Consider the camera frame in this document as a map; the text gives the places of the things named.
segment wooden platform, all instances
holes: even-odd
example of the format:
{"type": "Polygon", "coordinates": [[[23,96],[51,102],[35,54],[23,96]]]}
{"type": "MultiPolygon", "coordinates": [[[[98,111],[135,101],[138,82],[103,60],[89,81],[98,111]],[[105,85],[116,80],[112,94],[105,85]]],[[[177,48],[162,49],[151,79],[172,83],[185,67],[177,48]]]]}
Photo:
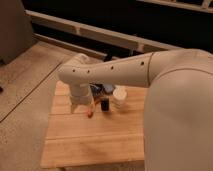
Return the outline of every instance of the wooden platform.
{"type": "Polygon", "coordinates": [[[69,89],[58,82],[49,119],[41,166],[81,166],[144,160],[143,106],[146,89],[127,87],[123,109],[113,103],[103,113],[100,104],[88,118],[80,106],[71,113],[69,89]]]}

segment gray floor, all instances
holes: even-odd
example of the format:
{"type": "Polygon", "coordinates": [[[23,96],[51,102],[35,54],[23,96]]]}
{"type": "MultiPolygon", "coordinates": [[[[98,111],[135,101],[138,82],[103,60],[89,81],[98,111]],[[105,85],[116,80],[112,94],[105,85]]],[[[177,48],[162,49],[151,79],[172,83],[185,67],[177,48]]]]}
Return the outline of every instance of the gray floor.
{"type": "MultiPolygon", "coordinates": [[[[63,51],[63,53],[67,55],[74,54],[68,51],[63,51]]],[[[40,168],[40,159],[55,84],[58,80],[56,70],[30,92],[6,119],[0,122],[0,171],[44,171],[44,169],[40,168]]],[[[143,168],[142,162],[134,162],[75,167],[68,168],[68,170],[142,171],[143,168]]]]}

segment wooden plank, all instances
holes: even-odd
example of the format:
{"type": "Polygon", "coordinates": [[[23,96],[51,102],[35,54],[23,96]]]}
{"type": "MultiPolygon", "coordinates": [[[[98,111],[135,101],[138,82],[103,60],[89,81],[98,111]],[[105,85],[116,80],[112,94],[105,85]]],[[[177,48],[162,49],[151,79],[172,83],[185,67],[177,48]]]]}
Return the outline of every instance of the wooden plank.
{"type": "Polygon", "coordinates": [[[115,46],[136,50],[138,52],[146,53],[150,51],[172,50],[180,48],[177,46],[102,29],[46,14],[41,14],[38,12],[29,10],[26,12],[31,17],[32,22],[35,24],[94,39],[100,42],[109,43],[115,46]]]}
{"type": "Polygon", "coordinates": [[[137,110],[122,114],[95,113],[91,119],[86,114],[56,115],[50,118],[46,139],[142,134],[142,122],[142,112],[137,110]]]}
{"type": "Polygon", "coordinates": [[[68,85],[56,84],[41,166],[80,166],[144,159],[143,106],[147,89],[126,87],[122,108],[110,98],[110,111],[96,105],[92,118],[86,107],[71,112],[68,85]]]}
{"type": "Polygon", "coordinates": [[[43,168],[144,160],[142,134],[45,141],[43,168]]]}

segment small object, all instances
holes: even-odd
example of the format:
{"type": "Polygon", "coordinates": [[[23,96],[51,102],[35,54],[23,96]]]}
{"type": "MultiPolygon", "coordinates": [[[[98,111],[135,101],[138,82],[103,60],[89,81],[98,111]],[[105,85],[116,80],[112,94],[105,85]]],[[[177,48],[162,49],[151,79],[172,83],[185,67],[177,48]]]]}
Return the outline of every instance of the small object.
{"type": "Polygon", "coordinates": [[[102,84],[90,84],[90,88],[94,98],[100,96],[103,90],[102,84]]]}
{"type": "Polygon", "coordinates": [[[109,111],[109,98],[107,97],[101,98],[101,110],[109,111]]]}
{"type": "Polygon", "coordinates": [[[127,92],[125,90],[125,87],[116,88],[113,91],[113,99],[116,107],[122,107],[122,105],[125,103],[126,98],[127,92]]]}
{"type": "Polygon", "coordinates": [[[2,87],[0,87],[0,93],[2,93],[4,91],[4,89],[2,87]]]}
{"type": "Polygon", "coordinates": [[[115,89],[115,86],[111,84],[103,84],[103,88],[106,94],[112,94],[115,89]]]}

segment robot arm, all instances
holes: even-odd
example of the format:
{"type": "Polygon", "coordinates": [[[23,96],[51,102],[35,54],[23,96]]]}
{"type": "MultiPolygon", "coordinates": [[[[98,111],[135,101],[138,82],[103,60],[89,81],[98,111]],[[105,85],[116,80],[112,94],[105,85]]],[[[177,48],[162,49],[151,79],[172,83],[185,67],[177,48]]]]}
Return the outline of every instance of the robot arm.
{"type": "Polygon", "coordinates": [[[92,100],[89,83],[106,83],[149,87],[153,80],[170,65],[188,56],[210,55],[193,49],[180,49],[137,55],[105,63],[88,64],[89,57],[78,54],[59,69],[59,78],[71,89],[71,101],[89,104],[92,100]]]}

